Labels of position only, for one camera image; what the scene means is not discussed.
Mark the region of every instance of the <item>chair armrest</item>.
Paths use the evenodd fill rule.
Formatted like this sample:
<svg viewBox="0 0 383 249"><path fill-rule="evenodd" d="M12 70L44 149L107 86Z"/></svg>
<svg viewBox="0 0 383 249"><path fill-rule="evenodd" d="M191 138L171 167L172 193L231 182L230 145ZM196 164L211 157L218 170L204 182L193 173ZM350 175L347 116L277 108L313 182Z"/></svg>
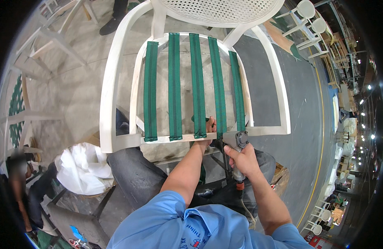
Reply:
<svg viewBox="0 0 383 249"><path fill-rule="evenodd" d="M100 98L100 147L104 153L112 153L115 142L115 108L117 103L118 78L121 71L126 35L143 14L153 9L150 1L133 8L119 24L111 44L103 77Z"/></svg>

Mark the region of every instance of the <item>knee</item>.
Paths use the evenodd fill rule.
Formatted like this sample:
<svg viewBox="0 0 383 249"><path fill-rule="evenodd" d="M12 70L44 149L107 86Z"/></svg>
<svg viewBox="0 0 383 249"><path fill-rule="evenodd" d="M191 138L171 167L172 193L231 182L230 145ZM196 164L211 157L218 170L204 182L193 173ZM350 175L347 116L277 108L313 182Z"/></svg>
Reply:
<svg viewBox="0 0 383 249"><path fill-rule="evenodd" d="M262 151L255 151L255 155L261 172L268 183L270 183L276 170L276 160L269 153Z"/></svg>
<svg viewBox="0 0 383 249"><path fill-rule="evenodd" d="M134 161L136 158L143 156L139 147L126 148L107 155L107 163L111 168L122 166L124 162Z"/></svg>

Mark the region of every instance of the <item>wooden chair frame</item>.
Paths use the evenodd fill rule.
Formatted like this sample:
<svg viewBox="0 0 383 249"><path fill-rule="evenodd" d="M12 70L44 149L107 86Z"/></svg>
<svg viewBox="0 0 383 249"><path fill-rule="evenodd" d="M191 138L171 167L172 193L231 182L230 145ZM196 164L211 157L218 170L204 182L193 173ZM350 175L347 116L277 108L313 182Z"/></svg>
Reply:
<svg viewBox="0 0 383 249"><path fill-rule="evenodd" d="M16 72L18 74L21 74L21 87L22 87L22 93L23 93L23 101L24 101L24 107L25 110L13 115L13 116L7 116L0 119L0 131L4 137L4 160L8 157L10 154L10 151L7 149L8 146L8 140L10 136L9 132L9 126L24 121L23 129L20 135L20 141L19 141L19 149L25 150L25 153L36 153L36 152L42 152L42 150L38 148L26 148L24 147L25 143L25 137L27 135L27 131L30 127L31 121L37 121L37 120L60 120L63 118L63 115L60 114L54 114L54 113L47 113L47 112L36 112L32 111L30 108L30 101L28 98L28 92L27 92L27 77L33 78L33 79L40 79L39 77L33 77L33 74L29 74L27 72L21 71L17 68L12 67L11 72Z"/></svg>
<svg viewBox="0 0 383 249"><path fill-rule="evenodd" d="M95 15L94 10L92 9L92 6L89 2L89 0L73 0L70 3L66 4L65 6L61 7L59 10L57 10L46 22L42 27L39 27L28 39L27 41L20 47L19 50L16 51L16 54L19 55L27 46L29 46L31 43L33 43L31 54L29 57L31 57L40 67L42 67L45 71L51 73L51 70L46 66L44 62L40 59L41 55L52 49L53 47L57 46L61 48L65 53L67 53L69 56L73 57L76 61L78 61L81 65L85 66L86 62L82 57L79 56L77 52L68 44L66 43L64 36L71 24L71 21L74 19L75 15L77 14L79 8L81 6L84 6L84 8L87 10L89 15L91 16L92 20L95 24L98 23L98 19ZM64 13L66 10L73 7L69 15L67 16L65 22L62 24L60 30L58 32L53 32L48 29L48 27L54 22L54 20ZM38 42L40 36L46 37L50 39L50 41L45 44L44 46L37 49L35 47L36 43Z"/></svg>
<svg viewBox="0 0 383 249"><path fill-rule="evenodd" d="M159 136L157 141L154 142L144 142L144 138L141 133L137 132L136 126L144 128L143 121L137 117L136 108L137 108L137 92L140 80L140 74L142 72L143 60L145 58L146 47L148 41L157 41L159 42L159 52L165 48L168 44L168 33L164 34L164 25L166 16L171 16L173 18L185 21L188 23L204 25L209 27L234 27L234 29L225 37L223 41L218 40L218 47L221 54L221 57L225 59L227 63L229 62L229 51L234 51L233 45L239 40L241 35L248 29L257 35L261 41L268 59L270 66L272 68L272 73L274 77L274 83L276 86L276 92L278 96L279 103L279 112L280 112L280 126L259 126L254 127L254 119L252 115L252 106L249 93L249 87L247 83L247 77L243 67L243 63L237 55L237 59L240 66L241 82L244 95L244 109L246 112L246 130L249 132L250 136L259 136L259 135L280 135L280 134L290 134L291 133L291 122L289 116L289 107L288 107L288 98L287 92L284 84L284 79L280 64L274 51L272 44L269 39L266 37L264 32L257 26L260 23L263 23L267 19L271 18L283 5L282 0L280 0L276 7L274 7L271 12L265 15L258 20L254 20L249 23L242 24L224 24L224 23L210 23L200 20L189 19L184 16L181 16L170 9L167 9L157 0L148 0L139 4L137 7L132 9L121 21L117 31L114 35L113 43L110 48L109 56L107 59L107 64L104 72L103 78L103 87L101 93L100 101L100 144L101 150L105 153L112 153L123 148L137 147L145 143L168 143L169 136ZM142 47L139 49L139 52L136 57L132 89L131 89L131 104L130 104L130 133L126 135L116 136L115 134L115 109L117 103L117 88L118 88L118 78L121 70L122 64L122 55L124 54L125 40L126 36L129 33L130 28L136 22L139 17L148 12L149 10L154 9L154 17L152 22L152 36L147 39ZM188 41L189 33L180 32L180 41ZM206 42L208 37L206 35L199 35L202 42ZM209 140L216 139L216 132L207 133L207 137L195 139L194 134L183 134L183 139L172 142L191 142L197 140Z"/></svg>

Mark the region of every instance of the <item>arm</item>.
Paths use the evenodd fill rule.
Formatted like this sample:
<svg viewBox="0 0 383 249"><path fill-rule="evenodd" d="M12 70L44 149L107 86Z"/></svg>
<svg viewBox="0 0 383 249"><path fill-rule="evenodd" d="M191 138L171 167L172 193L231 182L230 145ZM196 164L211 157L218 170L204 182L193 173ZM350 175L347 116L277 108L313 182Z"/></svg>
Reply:
<svg viewBox="0 0 383 249"><path fill-rule="evenodd" d="M12 186L14 194L15 194L16 202L19 205L20 213L23 216L25 230L27 232L31 232L33 229L31 227L31 223L30 223L30 220L28 218L27 211L25 210L24 203L22 201L23 193L21 190L22 189L21 185L22 185L22 182L19 180L11 181L11 186Z"/></svg>
<svg viewBox="0 0 383 249"><path fill-rule="evenodd" d="M207 122L207 132L216 131L216 120L211 116ZM186 208L190 205L195 188L200 179L201 162L205 148L212 140L194 142L186 156L178 163L165 180L161 191L172 190L179 193L185 200Z"/></svg>
<svg viewBox="0 0 383 249"><path fill-rule="evenodd" d="M229 163L234 165L250 180L254 190L256 204L258 206L258 216L265 230L265 234L272 233L281 225L292 223L290 214L284 202L272 190L264 175L259 169L256 160L254 147L248 144L241 153L224 147L224 151L231 157Z"/></svg>

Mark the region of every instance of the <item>scissors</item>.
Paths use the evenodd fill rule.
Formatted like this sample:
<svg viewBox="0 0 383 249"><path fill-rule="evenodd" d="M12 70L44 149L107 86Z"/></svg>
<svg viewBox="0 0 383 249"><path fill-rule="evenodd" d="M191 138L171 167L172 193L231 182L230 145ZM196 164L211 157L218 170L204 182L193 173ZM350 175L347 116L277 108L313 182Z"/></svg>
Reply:
<svg viewBox="0 0 383 249"><path fill-rule="evenodd" d="M68 242L73 245L75 248L85 248L85 249L90 249L89 246L86 245L86 243L81 243L81 240L74 240L74 239L69 239Z"/></svg>

